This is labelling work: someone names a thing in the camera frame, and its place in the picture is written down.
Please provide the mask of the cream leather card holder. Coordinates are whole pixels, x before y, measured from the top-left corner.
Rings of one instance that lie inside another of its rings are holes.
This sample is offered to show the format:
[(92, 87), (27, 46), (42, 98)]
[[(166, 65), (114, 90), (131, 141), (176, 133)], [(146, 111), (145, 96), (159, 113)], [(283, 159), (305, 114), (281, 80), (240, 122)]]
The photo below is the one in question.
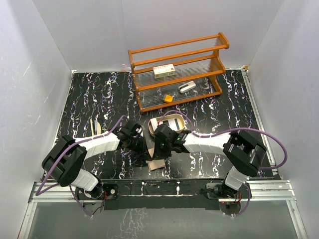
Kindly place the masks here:
[(150, 171), (155, 171), (157, 169), (161, 169), (165, 167), (165, 161), (164, 159), (156, 159), (156, 160), (152, 160), (152, 161), (146, 161), (149, 170)]

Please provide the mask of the beige oval tray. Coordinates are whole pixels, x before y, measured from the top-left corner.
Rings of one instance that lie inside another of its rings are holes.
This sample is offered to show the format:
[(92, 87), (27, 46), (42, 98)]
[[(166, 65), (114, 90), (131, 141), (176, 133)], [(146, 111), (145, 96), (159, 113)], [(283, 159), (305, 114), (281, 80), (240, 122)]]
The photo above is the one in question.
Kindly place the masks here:
[(165, 124), (176, 132), (182, 132), (185, 130), (184, 118), (179, 114), (170, 114), (164, 117), (157, 117), (149, 120), (148, 127), (152, 137), (155, 136), (154, 132), (160, 124)]

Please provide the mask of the stack of cards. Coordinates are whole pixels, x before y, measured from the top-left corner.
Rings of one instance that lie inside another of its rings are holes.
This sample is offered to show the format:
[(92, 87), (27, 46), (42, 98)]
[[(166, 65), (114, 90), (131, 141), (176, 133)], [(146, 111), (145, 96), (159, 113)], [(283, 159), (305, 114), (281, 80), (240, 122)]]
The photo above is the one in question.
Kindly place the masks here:
[(157, 129), (159, 123), (158, 120), (156, 118), (153, 118), (150, 120), (150, 129), (151, 129), (151, 133), (154, 133), (155, 130)]

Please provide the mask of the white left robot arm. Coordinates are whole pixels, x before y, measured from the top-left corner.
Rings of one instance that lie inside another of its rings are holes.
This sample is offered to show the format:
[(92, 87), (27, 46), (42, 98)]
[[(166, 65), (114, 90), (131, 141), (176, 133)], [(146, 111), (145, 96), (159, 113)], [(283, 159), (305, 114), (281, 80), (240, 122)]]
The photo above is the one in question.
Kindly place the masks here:
[(102, 181), (82, 165), (88, 158), (104, 152), (128, 149), (141, 161), (152, 159), (140, 124), (128, 120), (123, 126), (118, 121), (110, 131), (75, 139), (61, 137), (42, 162), (42, 168), (59, 186), (75, 186), (83, 189), (93, 199), (103, 193)]

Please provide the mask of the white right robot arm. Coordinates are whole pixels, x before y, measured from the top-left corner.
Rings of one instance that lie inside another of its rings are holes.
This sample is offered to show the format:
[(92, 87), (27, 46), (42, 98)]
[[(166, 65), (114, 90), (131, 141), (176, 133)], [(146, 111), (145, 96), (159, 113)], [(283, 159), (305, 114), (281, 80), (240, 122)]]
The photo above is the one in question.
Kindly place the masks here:
[(222, 184), (206, 188), (210, 197), (235, 198), (240, 187), (257, 176), (267, 154), (264, 144), (243, 129), (213, 135), (192, 133), (189, 130), (174, 131), (166, 124), (159, 125), (155, 132), (153, 158), (168, 158), (171, 153), (205, 152), (224, 155), (232, 163)]

